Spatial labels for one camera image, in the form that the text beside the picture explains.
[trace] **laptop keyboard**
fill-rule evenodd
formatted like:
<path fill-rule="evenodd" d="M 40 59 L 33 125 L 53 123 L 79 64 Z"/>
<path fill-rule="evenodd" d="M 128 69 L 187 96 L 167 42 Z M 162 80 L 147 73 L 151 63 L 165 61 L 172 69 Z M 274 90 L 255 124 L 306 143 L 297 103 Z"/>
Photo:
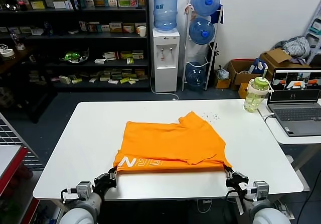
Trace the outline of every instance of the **laptop keyboard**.
<path fill-rule="evenodd" d="M 321 107 L 279 108 L 274 109 L 274 113 L 282 121 L 321 121 Z"/>

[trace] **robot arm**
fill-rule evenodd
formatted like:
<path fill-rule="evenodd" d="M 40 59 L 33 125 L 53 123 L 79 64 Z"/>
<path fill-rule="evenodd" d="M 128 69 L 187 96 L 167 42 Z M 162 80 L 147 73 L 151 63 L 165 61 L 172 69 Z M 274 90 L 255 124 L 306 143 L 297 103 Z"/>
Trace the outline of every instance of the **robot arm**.
<path fill-rule="evenodd" d="M 230 167 L 224 167 L 227 174 L 226 187 L 237 192 L 237 205 L 242 223 L 252 224 L 290 224 L 290 221 L 280 211 L 273 209 L 268 198 L 269 185 L 265 181 L 254 181 L 248 185 L 249 178 Z"/>
<path fill-rule="evenodd" d="M 104 202 L 106 192 L 116 187 L 116 169 L 112 168 L 108 173 L 95 178 L 95 187 L 86 201 L 81 201 L 74 209 L 67 212 L 60 224 L 96 224 L 100 213 L 100 207 Z M 278 210 L 271 208 L 268 198 L 269 185 L 265 181 L 255 181 L 253 186 L 248 186 L 249 178 L 232 168 L 225 166 L 227 174 L 226 186 L 233 188 L 229 193 L 237 192 L 237 204 L 242 223 L 251 224 L 290 224 L 290 221 Z"/>
<path fill-rule="evenodd" d="M 111 168 L 108 173 L 95 178 L 95 187 L 87 200 L 81 201 L 74 209 L 67 212 L 60 224 L 95 224 L 100 213 L 100 207 L 104 202 L 106 192 L 116 187 L 117 167 Z"/>

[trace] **laptop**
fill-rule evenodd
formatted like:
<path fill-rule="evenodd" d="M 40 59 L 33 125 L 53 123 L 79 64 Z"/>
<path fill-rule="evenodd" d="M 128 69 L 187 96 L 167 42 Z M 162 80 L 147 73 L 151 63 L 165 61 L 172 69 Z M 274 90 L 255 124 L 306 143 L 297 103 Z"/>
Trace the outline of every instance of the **laptop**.
<path fill-rule="evenodd" d="M 267 105 L 290 137 L 321 135 L 321 69 L 276 68 Z"/>

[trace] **metal wire rack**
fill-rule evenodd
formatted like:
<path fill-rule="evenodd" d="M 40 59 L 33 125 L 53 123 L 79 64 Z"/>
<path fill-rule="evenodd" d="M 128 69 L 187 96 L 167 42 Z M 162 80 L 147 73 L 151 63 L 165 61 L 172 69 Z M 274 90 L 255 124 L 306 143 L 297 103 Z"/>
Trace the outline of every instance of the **metal wire rack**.
<path fill-rule="evenodd" d="M 186 39 L 185 39 L 185 42 L 184 42 L 185 56 L 184 56 L 183 76 L 182 76 L 182 80 L 183 80 L 182 91 L 184 91 L 184 85 L 185 85 L 185 83 L 187 83 L 186 82 L 186 77 L 185 77 L 186 66 L 187 66 L 187 64 L 190 64 L 190 65 L 194 66 L 192 63 L 190 63 L 188 61 L 188 53 L 190 52 L 188 41 L 192 40 L 190 35 L 189 35 L 189 28 L 190 28 L 190 23 L 191 23 L 191 20 L 192 20 L 192 15 L 194 13 L 194 8 L 190 4 L 190 0 L 186 0 L 186 3 L 187 3 L 186 10 L 185 10 L 185 15 L 186 15 L 186 18 L 185 18 Z M 207 64 L 210 65 L 209 68 L 208 68 L 208 72 L 207 72 L 207 79 L 206 79 L 206 84 L 205 84 L 204 90 L 207 90 L 209 79 L 210 79 L 210 74 L 211 74 L 211 69 L 212 69 L 212 63 L 213 63 L 213 60 L 215 59 L 215 55 L 217 54 L 217 51 L 216 51 L 216 47 L 217 47 L 216 36 L 217 36 L 218 27 L 219 27 L 220 22 L 221 22 L 222 14 L 223 14 L 223 6 L 221 6 L 221 8 L 219 10 L 217 10 L 217 11 L 220 12 L 219 13 L 219 19 L 218 19 L 218 24 L 214 24 L 214 30 L 215 30 L 214 31 L 214 37 L 210 41 L 210 43 L 214 42 L 213 47 L 211 46 L 210 43 L 208 43 L 209 47 L 212 50 L 211 59 L 207 59 L 207 56 L 204 55 L 205 63 L 202 64 L 201 66 L 194 66 L 194 67 L 204 67 Z"/>
<path fill-rule="evenodd" d="M 44 164 L 14 127 L 0 114 L 0 145 L 20 145 L 28 149 L 23 163 L 32 171 L 42 171 Z"/>

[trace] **blue water bottle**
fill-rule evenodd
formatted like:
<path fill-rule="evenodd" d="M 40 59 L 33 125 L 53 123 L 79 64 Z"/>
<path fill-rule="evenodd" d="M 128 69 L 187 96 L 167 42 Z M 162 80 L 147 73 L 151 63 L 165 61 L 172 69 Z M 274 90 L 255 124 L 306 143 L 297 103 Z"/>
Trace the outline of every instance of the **blue water bottle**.
<path fill-rule="evenodd" d="M 220 0 L 191 0 L 191 4 L 200 16 L 213 14 L 220 7 Z"/>
<path fill-rule="evenodd" d="M 190 37 L 199 45 L 209 43 L 214 37 L 214 26 L 204 18 L 196 18 L 190 23 Z"/>
<path fill-rule="evenodd" d="M 199 67 L 199 62 L 191 62 L 186 65 L 185 78 L 188 85 L 193 89 L 200 89 L 204 87 L 206 82 L 206 69 L 205 66 Z"/>
<path fill-rule="evenodd" d="M 176 27 L 177 0 L 154 0 L 154 26 L 168 31 Z"/>

